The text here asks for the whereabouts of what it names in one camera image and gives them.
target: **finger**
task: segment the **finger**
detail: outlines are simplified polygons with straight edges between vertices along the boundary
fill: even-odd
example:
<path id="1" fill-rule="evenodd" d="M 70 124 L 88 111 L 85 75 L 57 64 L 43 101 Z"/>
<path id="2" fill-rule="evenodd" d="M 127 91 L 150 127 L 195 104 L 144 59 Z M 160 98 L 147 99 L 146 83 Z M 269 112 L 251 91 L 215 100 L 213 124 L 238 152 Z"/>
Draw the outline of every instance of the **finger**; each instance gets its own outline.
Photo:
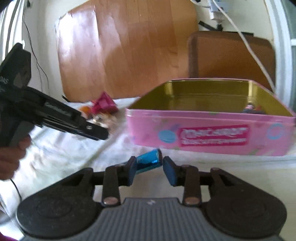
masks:
<path id="1" fill-rule="evenodd" d="M 13 176 L 14 176 L 14 172 L 12 172 L 12 173 L 1 173 L 0 172 L 0 180 L 2 180 L 2 181 L 11 179 L 11 178 L 13 178 Z"/>
<path id="2" fill-rule="evenodd" d="M 20 149 L 19 147 L 3 147 L 0 148 L 0 160 L 6 162 L 18 162 L 20 159 L 24 158 L 26 151 Z"/>
<path id="3" fill-rule="evenodd" d="M 19 142 L 19 148 L 22 150 L 27 149 L 31 145 L 31 137 L 28 135 Z"/>
<path id="4" fill-rule="evenodd" d="M 0 161 L 0 173 L 14 173 L 20 166 L 20 162 L 6 162 Z"/>

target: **wooden board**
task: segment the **wooden board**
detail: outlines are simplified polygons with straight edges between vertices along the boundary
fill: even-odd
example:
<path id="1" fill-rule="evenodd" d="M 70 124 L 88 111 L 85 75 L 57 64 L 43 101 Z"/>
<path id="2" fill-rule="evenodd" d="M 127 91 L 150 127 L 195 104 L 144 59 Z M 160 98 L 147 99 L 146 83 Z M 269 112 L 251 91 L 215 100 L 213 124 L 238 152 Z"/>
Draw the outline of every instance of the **wooden board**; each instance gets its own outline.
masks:
<path id="1" fill-rule="evenodd" d="M 63 90 L 84 102 L 106 91 L 141 96 L 188 76 L 187 40 L 197 31 L 189 0 L 91 0 L 56 25 Z"/>

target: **white wall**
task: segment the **white wall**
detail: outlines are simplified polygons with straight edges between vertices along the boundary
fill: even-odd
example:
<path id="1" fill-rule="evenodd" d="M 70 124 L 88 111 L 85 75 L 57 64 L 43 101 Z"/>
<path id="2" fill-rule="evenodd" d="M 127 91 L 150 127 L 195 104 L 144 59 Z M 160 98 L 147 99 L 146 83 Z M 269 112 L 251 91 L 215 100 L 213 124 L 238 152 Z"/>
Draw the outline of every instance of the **white wall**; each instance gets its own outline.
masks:
<path id="1" fill-rule="evenodd" d="M 32 8 L 25 8 L 25 22 L 28 26 L 30 36 L 32 39 L 32 46 L 34 53 L 38 59 L 39 64 L 41 65 L 41 58 L 39 54 L 39 44 L 38 44 L 38 32 L 37 32 L 37 24 L 38 24 L 38 15 L 40 10 L 40 0 L 34 0 L 32 4 Z M 31 46 L 29 42 L 28 32 L 25 28 L 25 25 L 22 24 L 22 39 L 25 41 L 25 50 L 29 51 L 31 53 L 31 71 L 32 71 L 32 77 L 31 81 L 29 82 L 29 86 L 33 87 L 35 89 L 41 90 L 41 81 L 39 77 L 39 72 L 36 66 L 36 59 L 32 54 Z M 47 84 L 46 79 L 44 75 L 41 75 L 42 82 L 43 82 L 43 91 L 47 93 Z"/>
<path id="2" fill-rule="evenodd" d="M 67 11 L 86 0 L 40 0 L 40 2 L 38 41 L 42 68 L 50 79 L 50 95 L 62 100 L 63 90 L 57 57 L 55 23 Z"/>
<path id="3" fill-rule="evenodd" d="M 55 22 L 67 11 L 86 2 L 86 0 L 34 0 L 34 2 L 36 1 L 40 1 L 38 19 L 40 64 L 50 80 L 50 95 L 61 100 L 63 91 L 57 58 Z M 264 0 L 225 1 L 230 3 L 230 17 L 242 31 L 253 32 L 255 36 L 273 41 L 271 24 Z M 207 0 L 202 0 L 202 4 L 207 5 Z M 196 7 L 196 10 L 198 20 L 216 26 L 216 22 L 209 19 L 208 9 Z M 223 26 L 226 31 L 234 31 L 227 21 L 223 23 Z"/>

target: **pink tin box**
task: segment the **pink tin box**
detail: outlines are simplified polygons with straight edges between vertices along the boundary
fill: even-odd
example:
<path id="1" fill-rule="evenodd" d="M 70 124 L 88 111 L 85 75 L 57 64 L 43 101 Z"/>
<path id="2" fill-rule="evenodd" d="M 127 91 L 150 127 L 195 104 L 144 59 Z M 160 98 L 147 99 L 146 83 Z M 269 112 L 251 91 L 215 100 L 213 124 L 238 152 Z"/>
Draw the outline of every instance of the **pink tin box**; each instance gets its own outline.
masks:
<path id="1" fill-rule="evenodd" d="M 251 103 L 264 114 L 243 113 Z M 135 144 L 196 152 L 282 156 L 290 147 L 294 113 L 250 80 L 166 82 L 126 110 Z"/>

